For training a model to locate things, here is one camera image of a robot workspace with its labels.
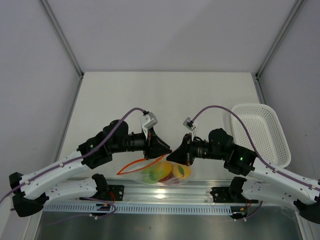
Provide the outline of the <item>orange fruit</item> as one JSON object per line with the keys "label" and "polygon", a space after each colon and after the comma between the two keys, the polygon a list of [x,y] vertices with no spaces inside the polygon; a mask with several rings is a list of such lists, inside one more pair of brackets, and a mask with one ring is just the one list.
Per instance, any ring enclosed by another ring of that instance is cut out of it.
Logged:
{"label": "orange fruit", "polygon": [[188,166],[181,164],[175,164],[172,167],[172,173],[173,176],[179,180],[186,180],[192,174],[191,169]]}

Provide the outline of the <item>yellow green mango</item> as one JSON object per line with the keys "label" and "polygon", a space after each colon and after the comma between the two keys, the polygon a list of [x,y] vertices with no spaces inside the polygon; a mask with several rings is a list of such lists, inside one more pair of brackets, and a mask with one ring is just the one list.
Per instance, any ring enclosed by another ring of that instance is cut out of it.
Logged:
{"label": "yellow green mango", "polygon": [[153,169],[153,175],[156,179],[160,180],[168,176],[173,169],[173,165],[168,161],[159,162]]}

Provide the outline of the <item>clear zip top bag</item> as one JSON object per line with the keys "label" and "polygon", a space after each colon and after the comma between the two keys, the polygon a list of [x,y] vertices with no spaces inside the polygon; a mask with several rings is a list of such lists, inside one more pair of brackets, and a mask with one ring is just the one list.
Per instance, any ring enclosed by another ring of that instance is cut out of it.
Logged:
{"label": "clear zip top bag", "polygon": [[192,167],[168,161],[167,156],[162,155],[155,159],[132,161],[117,175],[145,185],[177,186],[192,180],[195,173]]}

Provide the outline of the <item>red grape bunch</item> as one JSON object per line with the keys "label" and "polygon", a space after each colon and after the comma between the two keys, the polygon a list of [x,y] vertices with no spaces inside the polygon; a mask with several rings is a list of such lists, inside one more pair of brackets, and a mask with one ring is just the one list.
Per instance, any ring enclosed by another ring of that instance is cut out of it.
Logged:
{"label": "red grape bunch", "polygon": [[158,181],[159,184],[163,186],[175,186],[180,183],[180,180],[174,175],[167,175]]}

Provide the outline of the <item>green apple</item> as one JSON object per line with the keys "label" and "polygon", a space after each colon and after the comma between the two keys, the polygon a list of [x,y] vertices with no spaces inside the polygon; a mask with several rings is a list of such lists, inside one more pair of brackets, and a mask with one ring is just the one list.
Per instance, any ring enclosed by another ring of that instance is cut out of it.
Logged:
{"label": "green apple", "polygon": [[154,178],[154,171],[151,167],[145,168],[141,172],[141,179],[142,182],[145,184],[155,184],[157,183],[157,180]]}

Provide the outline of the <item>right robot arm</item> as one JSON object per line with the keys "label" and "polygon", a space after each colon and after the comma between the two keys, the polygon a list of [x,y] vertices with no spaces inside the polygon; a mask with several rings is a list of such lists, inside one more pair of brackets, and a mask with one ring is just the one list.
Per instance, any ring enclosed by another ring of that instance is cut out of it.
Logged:
{"label": "right robot arm", "polygon": [[195,159],[221,160],[235,174],[228,196],[234,202],[258,200],[293,209],[315,224],[320,222],[320,182],[263,161],[258,153],[237,145],[223,129],[212,130],[208,140],[187,133],[168,161],[191,166]]}

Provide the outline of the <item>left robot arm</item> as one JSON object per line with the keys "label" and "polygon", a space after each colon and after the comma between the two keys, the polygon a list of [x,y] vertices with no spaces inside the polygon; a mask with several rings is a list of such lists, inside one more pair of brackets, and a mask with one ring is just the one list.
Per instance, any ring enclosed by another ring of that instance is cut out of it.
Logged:
{"label": "left robot arm", "polygon": [[113,154],[139,151],[146,160],[172,152],[152,127],[141,133],[129,133],[125,121],[114,120],[64,159],[31,174],[12,173],[9,183],[13,208],[19,217],[29,217],[53,202],[76,198],[107,200],[110,187],[102,174],[76,182],[65,180],[111,162]]}

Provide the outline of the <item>white perforated plastic basket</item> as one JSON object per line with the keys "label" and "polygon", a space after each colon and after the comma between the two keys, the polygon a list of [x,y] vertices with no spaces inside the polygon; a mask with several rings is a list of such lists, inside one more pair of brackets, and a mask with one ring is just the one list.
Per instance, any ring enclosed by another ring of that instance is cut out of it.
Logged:
{"label": "white perforated plastic basket", "polygon": [[291,163],[291,152],[276,112],[268,105],[243,103],[231,111],[242,120],[262,158],[281,168]]}

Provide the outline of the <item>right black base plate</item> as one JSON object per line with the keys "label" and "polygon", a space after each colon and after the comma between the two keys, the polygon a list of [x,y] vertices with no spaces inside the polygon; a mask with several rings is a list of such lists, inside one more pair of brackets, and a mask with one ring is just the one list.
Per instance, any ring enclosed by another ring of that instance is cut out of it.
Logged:
{"label": "right black base plate", "polygon": [[235,189],[232,187],[216,186],[212,187],[210,192],[214,203],[236,203],[245,204],[252,203],[257,204],[259,200],[245,198],[242,193],[243,190]]}

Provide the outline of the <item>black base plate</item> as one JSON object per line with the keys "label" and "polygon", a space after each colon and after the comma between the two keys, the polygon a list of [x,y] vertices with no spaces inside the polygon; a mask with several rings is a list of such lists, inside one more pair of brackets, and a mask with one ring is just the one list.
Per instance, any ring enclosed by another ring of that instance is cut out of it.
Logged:
{"label": "black base plate", "polygon": [[122,202],[124,198],[124,185],[109,185],[107,200],[112,202]]}
{"label": "black base plate", "polygon": [[243,190],[235,189],[232,187],[216,186],[212,187],[210,192],[214,203],[236,203],[245,204],[252,203],[257,204],[259,200],[245,198],[242,193]]}

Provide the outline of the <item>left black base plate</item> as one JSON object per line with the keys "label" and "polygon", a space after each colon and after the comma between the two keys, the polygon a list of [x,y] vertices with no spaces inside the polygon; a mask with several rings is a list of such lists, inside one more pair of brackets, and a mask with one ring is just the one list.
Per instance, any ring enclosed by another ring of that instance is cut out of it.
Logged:
{"label": "left black base plate", "polygon": [[124,198],[124,185],[109,185],[107,200],[112,202],[122,202]]}

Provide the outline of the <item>left corner frame post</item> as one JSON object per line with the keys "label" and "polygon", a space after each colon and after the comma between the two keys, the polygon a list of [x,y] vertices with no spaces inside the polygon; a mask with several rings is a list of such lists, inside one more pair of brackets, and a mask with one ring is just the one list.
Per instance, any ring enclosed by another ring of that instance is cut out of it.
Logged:
{"label": "left corner frame post", "polygon": [[67,40],[65,33],[51,8],[51,5],[48,0],[38,0],[39,5],[41,6],[49,24],[51,25],[60,45],[62,46],[66,56],[68,57],[69,61],[71,62],[74,70],[76,73],[82,78],[84,72],[82,71],[80,64],[74,54],[74,51],[71,48],[69,41]]}

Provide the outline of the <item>corner frame post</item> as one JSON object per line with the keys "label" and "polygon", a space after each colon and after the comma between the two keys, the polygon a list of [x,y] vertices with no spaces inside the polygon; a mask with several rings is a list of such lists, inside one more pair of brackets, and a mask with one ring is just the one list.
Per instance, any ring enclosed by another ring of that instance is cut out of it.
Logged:
{"label": "corner frame post", "polygon": [[62,46],[66,56],[68,57],[69,61],[71,62],[74,70],[76,73],[82,78],[84,72],[82,71],[80,64],[74,54],[74,51],[71,48],[69,41],[67,40],[65,33],[51,8],[51,5],[48,0],[38,0],[39,5],[41,6],[49,24],[51,25],[60,45]]}
{"label": "corner frame post", "polygon": [[284,41],[285,37],[287,36],[288,32],[290,31],[291,27],[293,26],[296,18],[300,14],[306,2],[306,0],[296,0],[294,2],[293,7],[289,11],[289,14],[285,18],[283,24],[281,25],[279,32],[277,33],[274,41],[271,44],[271,47],[269,48],[266,56],[264,57],[262,63],[260,64],[255,74],[255,77],[258,80],[263,75],[264,71],[267,69],[268,65],[277,53],[279,47],[281,46],[282,42]]}

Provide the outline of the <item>right corner frame post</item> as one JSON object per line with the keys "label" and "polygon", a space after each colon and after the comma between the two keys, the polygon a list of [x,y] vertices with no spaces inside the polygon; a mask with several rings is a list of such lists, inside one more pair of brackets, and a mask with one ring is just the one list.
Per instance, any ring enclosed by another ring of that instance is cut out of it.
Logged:
{"label": "right corner frame post", "polygon": [[264,57],[262,63],[260,64],[255,74],[255,77],[258,80],[263,75],[264,71],[267,69],[268,65],[277,53],[279,47],[281,46],[282,42],[284,41],[285,37],[287,36],[288,32],[290,31],[291,27],[293,26],[296,18],[300,14],[306,2],[306,0],[296,0],[294,2],[293,7],[289,11],[289,14],[285,18],[283,24],[281,25],[279,32],[277,33],[274,41],[271,44],[271,47],[269,48],[266,56]]}

